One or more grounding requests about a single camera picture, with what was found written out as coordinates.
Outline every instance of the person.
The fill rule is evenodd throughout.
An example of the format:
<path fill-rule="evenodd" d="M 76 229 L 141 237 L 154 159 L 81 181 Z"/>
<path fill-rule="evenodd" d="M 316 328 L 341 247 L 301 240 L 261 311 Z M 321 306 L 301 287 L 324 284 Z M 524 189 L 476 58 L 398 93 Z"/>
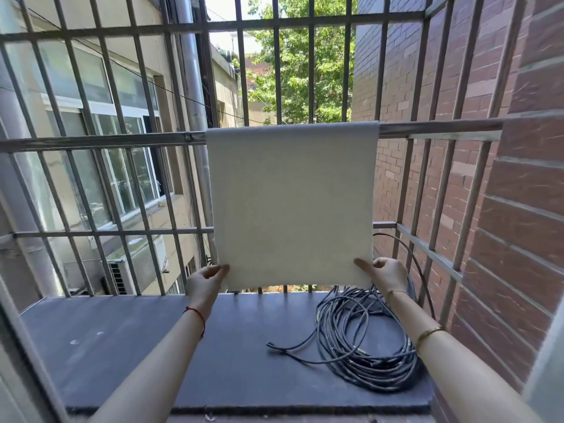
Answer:
<path fill-rule="evenodd" d="M 461 423 L 541 422 L 505 380 L 411 299 L 402 263 L 391 258 L 354 262 L 397 315 Z M 187 311 L 98 409 L 91 423 L 166 421 L 228 272 L 228 265 L 208 266 L 188 277 Z"/>

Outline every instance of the person's left arm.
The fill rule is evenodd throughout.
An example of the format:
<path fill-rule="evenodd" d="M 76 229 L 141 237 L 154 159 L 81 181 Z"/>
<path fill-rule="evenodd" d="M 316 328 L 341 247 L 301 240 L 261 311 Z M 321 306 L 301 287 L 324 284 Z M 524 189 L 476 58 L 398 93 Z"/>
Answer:
<path fill-rule="evenodd" d="M 207 320 L 229 266 L 208 266 L 188 277 L 190 307 Z M 165 422 L 200 341 L 204 321 L 189 310 L 88 421 Z"/>

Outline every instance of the person's left hand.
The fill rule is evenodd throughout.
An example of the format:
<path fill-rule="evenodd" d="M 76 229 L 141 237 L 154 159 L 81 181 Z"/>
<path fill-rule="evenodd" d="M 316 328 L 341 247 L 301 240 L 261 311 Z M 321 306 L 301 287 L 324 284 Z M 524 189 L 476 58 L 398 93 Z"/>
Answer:
<path fill-rule="evenodd" d="M 221 282 L 229 273 L 229 265 L 206 266 L 193 273 L 186 280 L 186 291 L 190 307 L 194 307 L 208 320 L 213 304 L 219 293 Z"/>

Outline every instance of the person's right arm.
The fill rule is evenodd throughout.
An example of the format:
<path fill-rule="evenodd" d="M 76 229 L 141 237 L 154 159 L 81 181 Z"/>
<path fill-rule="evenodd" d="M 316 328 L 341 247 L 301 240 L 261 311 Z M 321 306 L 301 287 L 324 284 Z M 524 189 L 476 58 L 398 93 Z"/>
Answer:
<path fill-rule="evenodd" d="M 446 331 L 421 334 L 438 328 L 407 294 L 407 271 L 391 258 L 373 264 L 356 259 L 396 314 L 442 396 L 461 423 L 534 423 L 542 420 L 523 398 L 485 362 Z"/>

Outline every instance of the hand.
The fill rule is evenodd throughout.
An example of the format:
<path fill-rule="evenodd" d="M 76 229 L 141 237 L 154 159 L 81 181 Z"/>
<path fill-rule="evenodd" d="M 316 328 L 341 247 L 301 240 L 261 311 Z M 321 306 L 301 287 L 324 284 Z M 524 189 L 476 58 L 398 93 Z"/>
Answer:
<path fill-rule="evenodd" d="M 186 280 L 186 291 L 190 297 L 190 306 L 198 309 L 208 320 L 213 304 L 219 293 L 221 282 L 229 273 L 229 265 L 206 266 Z"/>
<path fill-rule="evenodd" d="M 388 297 L 390 291 L 407 292 L 407 270 L 398 260 L 380 257 L 370 264 L 355 258 L 354 263 L 370 276 L 384 298 Z"/>

